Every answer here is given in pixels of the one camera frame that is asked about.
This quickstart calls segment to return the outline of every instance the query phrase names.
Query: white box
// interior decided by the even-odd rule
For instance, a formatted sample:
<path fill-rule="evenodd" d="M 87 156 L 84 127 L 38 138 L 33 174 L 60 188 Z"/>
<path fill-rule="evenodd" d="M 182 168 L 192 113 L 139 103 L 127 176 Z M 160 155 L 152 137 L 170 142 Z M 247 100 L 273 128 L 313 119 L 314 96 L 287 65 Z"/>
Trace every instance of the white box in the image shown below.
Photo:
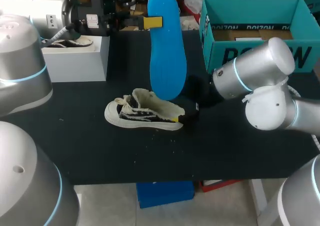
<path fill-rule="evenodd" d="M 89 47 L 43 48 L 43 56 L 52 82 L 105 81 L 110 37 L 91 37 Z"/>

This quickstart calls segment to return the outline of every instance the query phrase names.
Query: cable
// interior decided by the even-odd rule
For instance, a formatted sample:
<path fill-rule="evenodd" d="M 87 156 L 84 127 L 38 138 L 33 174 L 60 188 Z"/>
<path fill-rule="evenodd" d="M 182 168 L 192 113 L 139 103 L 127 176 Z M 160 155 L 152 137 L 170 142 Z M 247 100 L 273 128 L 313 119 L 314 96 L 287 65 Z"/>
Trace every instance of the cable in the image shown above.
<path fill-rule="evenodd" d="M 301 95 L 299 94 L 299 92 L 298 92 L 296 89 L 294 89 L 293 87 L 291 87 L 291 86 L 289 86 L 289 85 L 288 85 L 288 88 L 289 88 L 289 91 L 291 91 L 291 92 L 292 92 L 293 94 L 295 94 L 297 97 L 301 97 Z M 317 137 L 316 137 L 314 134 L 312 134 L 311 137 L 312 137 L 315 145 L 317 146 L 317 148 L 320 150 L 320 143 L 319 143 Z"/>
<path fill-rule="evenodd" d="M 63 27 L 57 34 L 55 34 L 51 39 L 49 39 L 47 42 L 42 43 L 41 48 L 50 46 L 53 42 L 58 40 L 60 37 L 62 37 L 68 30 L 73 29 L 75 27 L 74 23 L 71 23 L 70 25 Z"/>

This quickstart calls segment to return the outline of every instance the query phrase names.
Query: shoe lace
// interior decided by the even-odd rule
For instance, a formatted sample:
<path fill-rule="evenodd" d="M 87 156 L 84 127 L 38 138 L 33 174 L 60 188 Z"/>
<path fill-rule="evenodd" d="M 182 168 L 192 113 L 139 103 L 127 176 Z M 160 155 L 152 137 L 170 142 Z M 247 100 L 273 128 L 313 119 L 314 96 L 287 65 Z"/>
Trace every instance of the shoe lace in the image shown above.
<path fill-rule="evenodd" d="M 123 105 L 122 110 L 123 112 L 131 112 L 132 111 L 132 106 L 130 106 L 129 101 L 131 99 L 130 95 L 124 95 L 123 98 L 115 98 L 115 103 L 118 105 Z"/>

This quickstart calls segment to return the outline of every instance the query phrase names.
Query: shoe sole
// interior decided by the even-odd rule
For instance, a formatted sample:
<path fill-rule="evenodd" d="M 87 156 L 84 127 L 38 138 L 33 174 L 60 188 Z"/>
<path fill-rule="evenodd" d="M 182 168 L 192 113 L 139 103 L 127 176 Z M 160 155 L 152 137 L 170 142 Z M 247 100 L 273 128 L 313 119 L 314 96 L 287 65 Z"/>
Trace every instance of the shoe sole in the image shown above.
<path fill-rule="evenodd" d="M 169 101 L 180 94 L 187 75 L 179 8 L 176 0 L 149 0 L 147 10 L 163 19 L 162 28 L 150 29 L 150 83 L 157 97 Z"/>
<path fill-rule="evenodd" d="M 105 108 L 104 117 L 112 125 L 123 128 L 152 127 L 168 131 L 176 131 L 183 127 L 183 124 L 179 122 L 142 122 L 119 118 L 117 103 L 114 101 L 110 102 Z"/>

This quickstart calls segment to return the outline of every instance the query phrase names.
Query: white label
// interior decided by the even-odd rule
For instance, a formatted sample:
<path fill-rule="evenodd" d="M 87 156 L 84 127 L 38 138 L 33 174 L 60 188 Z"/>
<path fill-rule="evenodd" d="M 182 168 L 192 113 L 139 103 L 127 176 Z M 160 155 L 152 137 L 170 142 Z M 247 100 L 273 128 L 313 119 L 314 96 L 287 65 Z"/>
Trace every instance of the white label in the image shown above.
<path fill-rule="evenodd" d="M 136 5 L 134 4 L 134 5 L 132 5 L 131 7 L 130 7 L 130 10 L 133 10 L 133 11 L 135 11 L 136 10 Z"/>
<path fill-rule="evenodd" d="M 87 21 L 98 22 L 98 16 L 97 16 L 97 15 L 90 15 L 90 14 L 88 14 L 88 15 L 86 16 L 86 20 L 87 20 Z"/>
<path fill-rule="evenodd" d="M 261 37 L 237 37 L 236 41 L 261 41 Z"/>
<path fill-rule="evenodd" d="M 99 28 L 97 22 L 88 22 L 87 25 L 88 25 L 88 28 Z"/>
<path fill-rule="evenodd" d="M 88 28 L 99 28 L 97 15 L 87 14 L 86 20 Z"/>

